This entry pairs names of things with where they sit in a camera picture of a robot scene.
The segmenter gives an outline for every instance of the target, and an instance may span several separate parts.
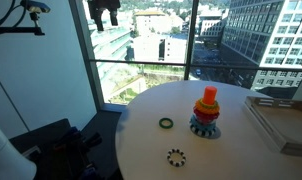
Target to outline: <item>table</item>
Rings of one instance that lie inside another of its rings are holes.
[[[221,136],[206,139],[189,128],[192,108],[207,85],[216,86]],[[302,157],[272,149],[245,106],[246,96],[266,97],[241,87],[206,81],[180,81],[138,95],[121,115],[116,131],[119,167],[127,180],[302,179]],[[158,121],[168,117],[171,129]],[[171,166],[167,152],[181,149],[182,167]]]

